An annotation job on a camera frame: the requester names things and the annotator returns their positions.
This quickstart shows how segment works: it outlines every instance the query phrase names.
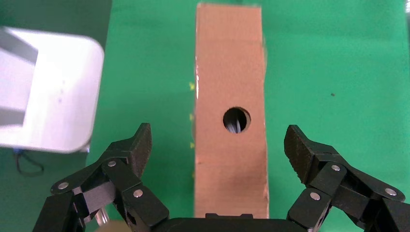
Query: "small yellow object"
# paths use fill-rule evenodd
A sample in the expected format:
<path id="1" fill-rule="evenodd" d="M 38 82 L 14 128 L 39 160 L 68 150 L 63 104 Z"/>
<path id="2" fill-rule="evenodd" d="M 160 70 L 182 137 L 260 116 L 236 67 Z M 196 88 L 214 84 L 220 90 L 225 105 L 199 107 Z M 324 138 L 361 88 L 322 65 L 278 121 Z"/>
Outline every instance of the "small yellow object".
<path id="1" fill-rule="evenodd" d="M 192 82 L 190 82 L 190 90 L 191 90 L 191 91 L 194 91 L 194 90 L 195 90 L 195 84 L 192 83 Z"/>

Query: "metal screw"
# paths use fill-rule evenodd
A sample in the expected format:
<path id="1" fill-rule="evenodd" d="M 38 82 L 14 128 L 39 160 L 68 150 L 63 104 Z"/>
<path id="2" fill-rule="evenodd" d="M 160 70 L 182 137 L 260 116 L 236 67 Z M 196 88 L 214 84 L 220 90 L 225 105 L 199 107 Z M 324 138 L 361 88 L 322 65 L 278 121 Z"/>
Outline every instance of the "metal screw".
<path id="1" fill-rule="evenodd" d="M 139 198 L 141 197 L 143 194 L 142 190 L 137 189 L 136 191 L 134 191 L 134 197 Z"/>
<path id="2" fill-rule="evenodd" d="M 396 195 L 397 195 L 397 192 L 394 191 L 394 190 L 391 189 L 391 188 L 386 188 L 384 191 L 386 191 L 387 194 L 392 195 L 392 196 L 396 196 Z"/>
<path id="3" fill-rule="evenodd" d="M 310 193 L 310 197 L 311 197 L 312 199 L 314 199 L 315 201 L 320 200 L 319 194 L 317 194 L 317 193 L 315 193 L 315 192 L 311 192 L 311 193 Z"/>
<path id="4" fill-rule="evenodd" d="M 61 184 L 59 184 L 59 189 L 65 189 L 66 187 L 68 187 L 68 183 L 67 182 L 63 182 Z"/>
<path id="5" fill-rule="evenodd" d="M 104 224 L 108 223 L 110 218 L 108 217 L 107 211 L 105 208 L 101 208 L 97 214 L 95 215 L 95 219 L 99 226 L 103 226 Z"/>
<path id="6" fill-rule="evenodd" d="M 332 165 L 332 169 L 335 171 L 340 171 L 340 167 L 337 165 Z"/>
<path id="7" fill-rule="evenodd" d="M 115 161 L 108 162 L 108 167 L 114 167 L 117 163 Z"/>

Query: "wire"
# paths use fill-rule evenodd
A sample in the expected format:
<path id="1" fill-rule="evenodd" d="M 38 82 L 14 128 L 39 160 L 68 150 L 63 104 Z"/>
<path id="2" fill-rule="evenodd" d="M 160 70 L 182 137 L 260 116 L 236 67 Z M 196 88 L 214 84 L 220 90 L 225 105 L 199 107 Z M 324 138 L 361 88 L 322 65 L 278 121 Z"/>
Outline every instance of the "wire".
<path id="1" fill-rule="evenodd" d="M 35 177 L 35 176 L 40 176 L 44 173 L 44 166 L 42 164 L 40 164 L 39 162 L 36 162 L 35 160 L 33 160 L 32 158 L 30 158 L 27 154 L 25 150 L 22 149 L 13 149 L 14 151 L 14 158 L 15 158 L 15 165 L 17 167 L 17 171 L 18 173 L 20 173 L 23 176 L 27 176 L 27 177 Z M 28 162 L 30 162 L 32 165 L 37 166 L 40 168 L 39 171 L 36 172 L 26 172 L 21 170 L 20 168 L 20 158 L 23 157 L 24 159 L 26 159 Z"/>
<path id="2" fill-rule="evenodd" d="M 228 122 L 226 123 L 225 128 L 232 133 L 240 133 L 241 132 L 241 125 L 239 123 L 239 119 L 236 119 L 236 125 L 234 125 L 234 122 Z"/>

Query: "green surface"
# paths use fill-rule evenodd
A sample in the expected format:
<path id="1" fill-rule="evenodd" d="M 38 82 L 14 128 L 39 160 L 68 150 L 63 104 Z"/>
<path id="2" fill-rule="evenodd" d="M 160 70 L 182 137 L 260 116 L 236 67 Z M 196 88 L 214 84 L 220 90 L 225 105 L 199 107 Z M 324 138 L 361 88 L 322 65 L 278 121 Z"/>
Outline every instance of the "green surface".
<path id="1" fill-rule="evenodd" d="M 28 152 L 44 166 L 44 174 L 25 177 L 17 172 L 11 149 L 0 148 L 0 232 L 30 232 L 33 230 L 51 186 L 84 167 L 85 153 L 55 154 Z M 27 172 L 38 171 L 25 159 L 20 167 Z M 96 222 L 88 225 L 96 228 Z"/>
<path id="2" fill-rule="evenodd" d="M 302 191 L 283 152 L 289 124 L 410 195 L 409 46 L 402 0 L 245 1 L 263 9 L 270 216 Z M 196 2 L 114 0 L 91 153 L 150 122 L 145 185 L 193 215 Z M 333 209 L 324 232 L 361 231 Z"/>

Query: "dark gray floor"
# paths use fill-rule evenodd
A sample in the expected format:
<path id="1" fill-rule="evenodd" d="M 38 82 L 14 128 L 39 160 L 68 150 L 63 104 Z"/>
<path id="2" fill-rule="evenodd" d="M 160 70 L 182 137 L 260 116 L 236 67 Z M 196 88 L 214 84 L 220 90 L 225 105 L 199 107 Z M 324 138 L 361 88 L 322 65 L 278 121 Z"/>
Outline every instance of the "dark gray floor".
<path id="1" fill-rule="evenodd" d="M 43 164 L 43 175 L 20 175 L 12 150 L 0 148 L 0 232 L 32 231 L 43 203 L 50 195 L 51 185 L 83 168 L 87 156 L 85 153 L 67 155 L 42 152 L 29 152 L 28 155 Z M 21 159 L 21 168 L 34 170 L 24 159 Z"/>

